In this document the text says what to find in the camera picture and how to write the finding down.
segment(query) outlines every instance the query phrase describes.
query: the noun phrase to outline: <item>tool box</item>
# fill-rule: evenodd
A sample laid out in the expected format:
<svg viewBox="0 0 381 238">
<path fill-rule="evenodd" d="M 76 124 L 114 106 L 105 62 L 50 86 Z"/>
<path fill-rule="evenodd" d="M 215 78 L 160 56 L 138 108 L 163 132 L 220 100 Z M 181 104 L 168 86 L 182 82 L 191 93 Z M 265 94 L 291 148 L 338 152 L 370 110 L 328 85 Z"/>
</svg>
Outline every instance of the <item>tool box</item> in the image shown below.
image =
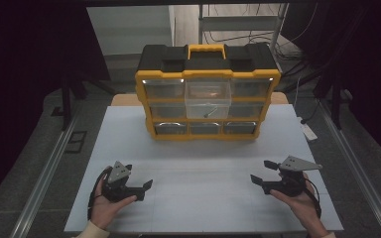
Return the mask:
<svg viewBox="0 0 381 238">
<path fill-rule="evenodd" d="M 156 140 L 258 138 L 280 77 L 263 43 L 147 45 L 135 74 Z"/>
</svg>

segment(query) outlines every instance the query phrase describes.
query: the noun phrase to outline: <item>sleeve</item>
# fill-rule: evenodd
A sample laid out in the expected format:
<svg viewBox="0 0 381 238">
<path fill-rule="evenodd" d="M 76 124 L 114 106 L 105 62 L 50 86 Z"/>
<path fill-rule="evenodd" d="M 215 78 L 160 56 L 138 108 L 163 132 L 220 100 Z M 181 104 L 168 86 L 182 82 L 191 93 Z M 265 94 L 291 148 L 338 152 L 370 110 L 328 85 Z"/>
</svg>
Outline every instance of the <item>sleeve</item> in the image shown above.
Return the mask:
<svg viewBox="0 0 381 238">
<path fill-rule="evenodd" d="M 85 229 L 76 238 L 107 238 L 109 232 L 102 230 L 88 221 Z"/>
<path fill-rule="evenodd" d="M 333 232 L 330 232 L 329 234 L 323 236 L 322 238 L 336 238 L 336 236 Z"/>
</svg>

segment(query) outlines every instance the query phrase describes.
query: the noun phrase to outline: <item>clear plastic compartment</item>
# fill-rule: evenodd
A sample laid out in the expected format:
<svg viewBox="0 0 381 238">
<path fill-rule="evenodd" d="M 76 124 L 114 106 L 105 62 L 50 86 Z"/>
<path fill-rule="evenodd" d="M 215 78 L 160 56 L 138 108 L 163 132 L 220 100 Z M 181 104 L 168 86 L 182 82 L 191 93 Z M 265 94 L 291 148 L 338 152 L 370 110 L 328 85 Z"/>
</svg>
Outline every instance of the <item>clear plastic compartment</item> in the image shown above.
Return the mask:
<svg viewBox="0 0 381 238">
<path fill-rule="evenodd" d="M 151 115 L 153 118 L 185 118 L 185 104 L 180 102 L 172 103 L 150 103 Z"/>
<path fill-rule="evenodd" d="M 224 122 L 224 134 L 253 134 L 257 122 Z"/>
<path fill-rule="evenodd" d="M 185 105 L 190 119 L 224 119 L 231 103 L 228 80 L 187 82 Z"/>
<path fill-rule="evenodd" d="M 149 99 L 184 97 L 185 81 L 183 79 L 147 79 L 142 82 Z"/>
<path fill-rule="evenodd" d="M 221 131 L 221 122 L 191 122 L 190 132 L 196 135 L 213 135 Z"/>
<path fill-rule="evenodd" d="M 264 102 L 231 102 L 228 118 L 259 117 L 264 107 Z"/>
<path fill-rule="evenodd" d="M 188 131 L 187 123 L 184 122 L 160 122 L 154 123 L 157 135 L 183 135 Z"/>
<path fill-rule="evenodd" d="M 273 78 L 232 78 L 230 80 L 231 95 L 236 97 L 266 97 Z"/>
</svg>

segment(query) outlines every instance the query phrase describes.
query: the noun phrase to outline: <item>carrying handle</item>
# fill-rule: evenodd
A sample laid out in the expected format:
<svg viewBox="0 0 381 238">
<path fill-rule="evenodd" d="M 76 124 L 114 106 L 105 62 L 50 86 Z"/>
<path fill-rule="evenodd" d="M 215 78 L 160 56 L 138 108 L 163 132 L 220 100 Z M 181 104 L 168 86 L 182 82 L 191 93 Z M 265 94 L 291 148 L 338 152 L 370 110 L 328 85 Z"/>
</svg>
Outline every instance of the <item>carrying handle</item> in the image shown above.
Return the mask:
<svg viewBox="0 0 381 238">
<path fill-rule="evenodd" d="M 224 45 L 188 45 L 188 60 L 191 59 L 191 53 L 193 52 L 221 52 L 222 58 L 225 60 Z"/>
</svg>

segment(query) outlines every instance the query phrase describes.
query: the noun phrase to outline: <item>power strip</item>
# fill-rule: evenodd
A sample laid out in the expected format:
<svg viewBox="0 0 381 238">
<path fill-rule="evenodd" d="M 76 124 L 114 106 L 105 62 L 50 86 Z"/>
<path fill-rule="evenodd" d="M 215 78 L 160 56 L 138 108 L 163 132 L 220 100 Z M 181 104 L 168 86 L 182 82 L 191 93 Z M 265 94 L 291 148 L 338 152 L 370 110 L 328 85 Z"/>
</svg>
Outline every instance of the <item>power strip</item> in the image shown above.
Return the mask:
<svg viewBox="0 0 381 238">
<path fill-rule="evenodd" d="M 308 142 L 313 142 L 318 139 L 317 134 L 311 129 L 311 127 L 308 126 L 308 124 L 302 124 L 300 123 L 300 126 L 302 127 L 302 131 L 305 134 L 306 140 Z"/>
</svg>

